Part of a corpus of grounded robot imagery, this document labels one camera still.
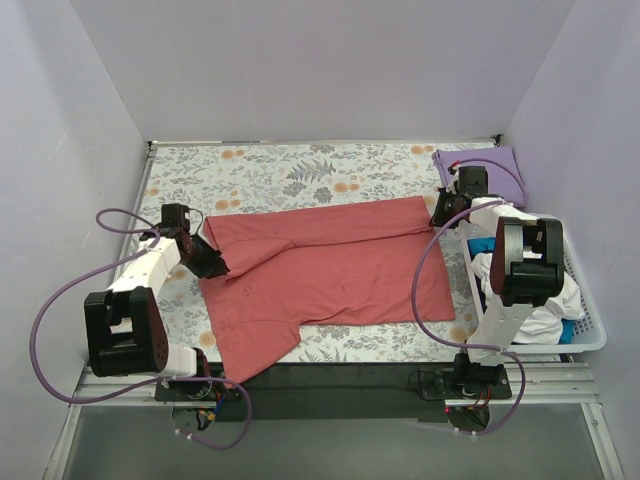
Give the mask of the red t shirt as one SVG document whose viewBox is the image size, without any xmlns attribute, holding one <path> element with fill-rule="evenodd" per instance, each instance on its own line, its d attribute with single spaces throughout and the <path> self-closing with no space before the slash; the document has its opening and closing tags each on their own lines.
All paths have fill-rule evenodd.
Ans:
<svg viewBox="0 0 640 480">
<path fill-rule="evenodd" d="M 455 318 L 420 196 L 277 213 L 209 216 L 230 269 L 200 283 L 226 376 L 244 382 L 301 341 L 303 325 Z"/>
</svg>

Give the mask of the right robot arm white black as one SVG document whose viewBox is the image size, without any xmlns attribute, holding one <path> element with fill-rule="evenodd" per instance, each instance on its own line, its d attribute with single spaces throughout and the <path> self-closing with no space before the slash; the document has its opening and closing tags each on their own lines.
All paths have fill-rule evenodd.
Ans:
<svg viewBox="0 0 640 480">
<path fill-rule="evenodd" d="M 476 331 L 456 354 L 450 377 L 464 397 L 489 392 L 506 381 L 505 354 L 535 309 L 564 286 L 564 233 L 557 219 L 522 212 L 489 192 L 485 167 L 458 161 L 439 190 L 430 225 L 441 230 L 462 221 L 493 235 L 489 269 L 491 294 Z"/>
</svg>

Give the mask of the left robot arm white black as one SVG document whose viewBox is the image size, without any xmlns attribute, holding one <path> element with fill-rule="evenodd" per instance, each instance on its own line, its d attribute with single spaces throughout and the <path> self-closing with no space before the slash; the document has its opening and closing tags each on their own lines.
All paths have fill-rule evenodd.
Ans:
<svg viewBox="0 0 640 480">
<path fill-rule="evenodd" d="M 161 221 L 140 237 L 136 258 L 103 292 L 84 302 L 90 366 L 98 377 L 156 374 L 178 378 L 193 400 L 213 386 L 205 354 L 169 342 L 157 297 L 171 271 L 185 266 L 199 279 L 224 276 L 222 253 L 191 232 L 191 209 L 174 203 L 161 207 Z"/>
</svg>

